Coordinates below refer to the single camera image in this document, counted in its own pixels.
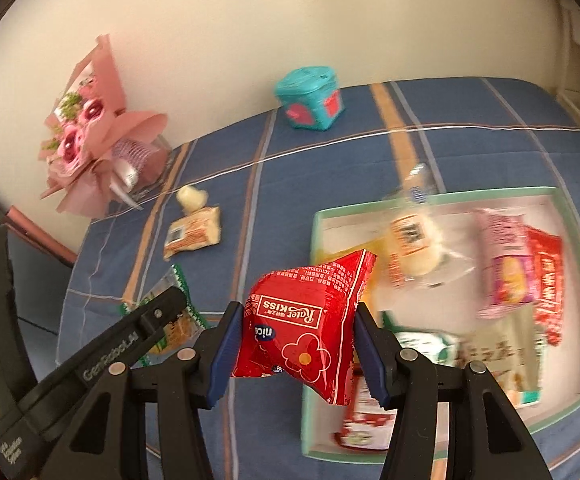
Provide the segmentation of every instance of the orange flower center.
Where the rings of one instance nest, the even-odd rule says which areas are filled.
[[[307,352],[303,352],[301,355],[299,355],[299,362],[303,366],[309,365],[312,362],[312,356]]]

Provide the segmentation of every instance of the blue gripper pad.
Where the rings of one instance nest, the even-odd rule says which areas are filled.
[[[200,371],[206,388],[206,406],[211,409],[225,393],[241,348],[243,305],[232,301],[218,326],[204,330],[195,344],[201,353]]]
[[[356,354],[361,361],[361,369],[371,396],[385,408],[390,402],[390,393],[386,384],[385,366],[370,335],[372,329],[379,330],[365,304],[359,303],[355,314]]]

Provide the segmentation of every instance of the tray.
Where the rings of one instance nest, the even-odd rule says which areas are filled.
[[[524,187],[446,193],[430,197],[435,221],[452,249],[479,261],[476,207],[525,214],[526,223],[557,234],[564,241],[563,341],[549,347],[545,360],[541,401],[519,409],[531,433],[542,430],[580,407],[580,232],[563,193],[555,187]],[[335,253],[369,241],[384,229],[392,202],[372,202],[319,211],[313,222],[311,259],[318,251]],[[462,334],[487,321],[475,316],[483,301],[483,283],[477,268],[469,275],[438,288],[395,290],[381,280],[375,309],[391,310],[399,324]],[[331,406],[313,390],[303,389],[301,445],[305,456],[346,463],[383,463],[384,453],[354,451],[336,444],[344,406]],[[439,404],[435,458],[448,450],[449,411]]]

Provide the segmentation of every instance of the black triangular cutout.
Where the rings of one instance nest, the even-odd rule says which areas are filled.
[[[488,427],[488,449],[492,454],[521,451],[521,442],[503,414],[494,395],[483,394],[483,408]]]
[[[101,394],[87,413],[83,424],[70,443],[70,450],[76,453],[100,455],[105,449],[105,430],[110,410],[110,394]]]

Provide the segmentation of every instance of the flower bouquet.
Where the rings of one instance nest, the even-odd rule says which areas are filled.
[[[41,143],[48,189],[65,197],[57,211],[102,218],[110,200],[139,207],[129,193],[156,182],[169,150],[157,145],[167,115],[128,112],[108,35],[74,68],[45,125],[52,138]]]

